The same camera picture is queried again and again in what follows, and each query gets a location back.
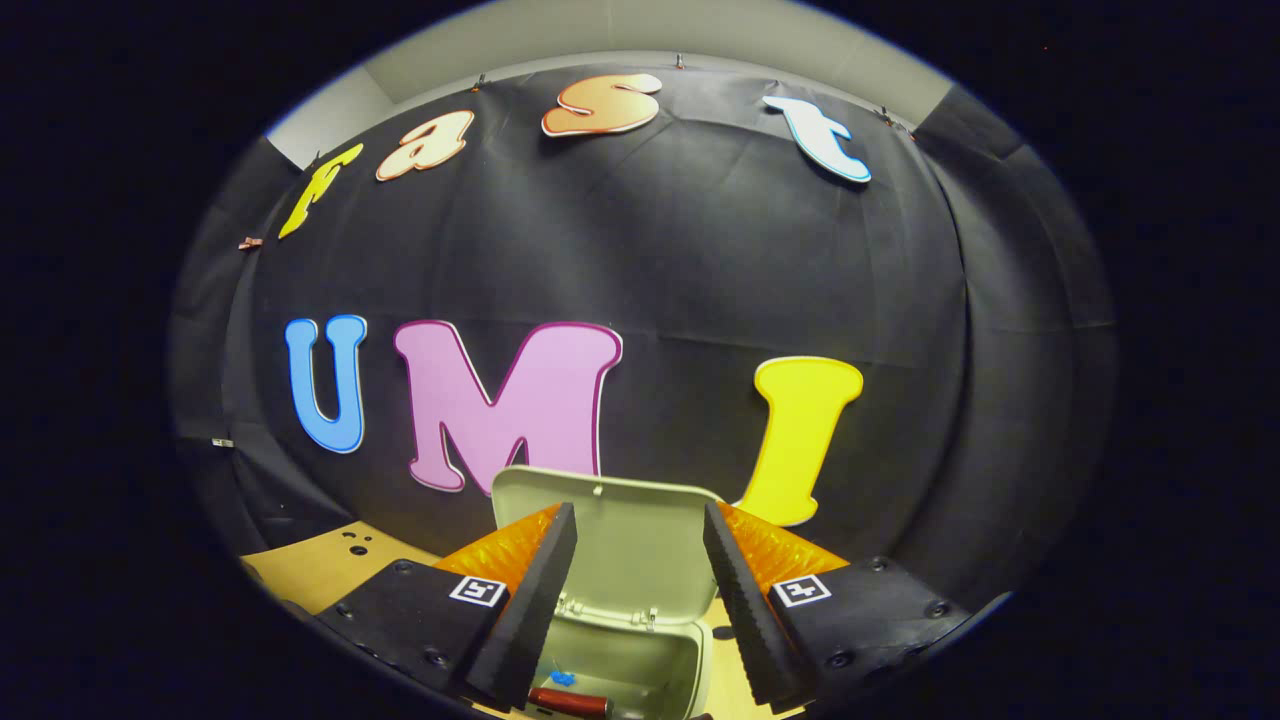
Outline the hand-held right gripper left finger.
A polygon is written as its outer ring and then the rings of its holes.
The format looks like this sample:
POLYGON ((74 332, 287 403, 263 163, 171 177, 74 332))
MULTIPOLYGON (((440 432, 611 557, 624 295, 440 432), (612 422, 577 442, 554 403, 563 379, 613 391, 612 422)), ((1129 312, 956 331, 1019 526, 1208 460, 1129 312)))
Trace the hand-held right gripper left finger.
POLYGON ((571 502, 522 519, 516 580, 397 559, 316 616, 321 634, 424 694, 524 708, 579 533, 571 502))

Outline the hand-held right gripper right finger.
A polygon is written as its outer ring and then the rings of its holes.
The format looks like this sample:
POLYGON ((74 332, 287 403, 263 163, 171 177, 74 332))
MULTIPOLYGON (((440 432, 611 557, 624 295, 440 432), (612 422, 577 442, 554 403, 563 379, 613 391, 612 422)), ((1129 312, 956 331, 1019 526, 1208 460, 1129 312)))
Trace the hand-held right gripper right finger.
POLYGON ((722 502, 703 543, 750 685, 776 712, 832 712, 959 639, 973 611, 883 556, 849 561, 722 502))

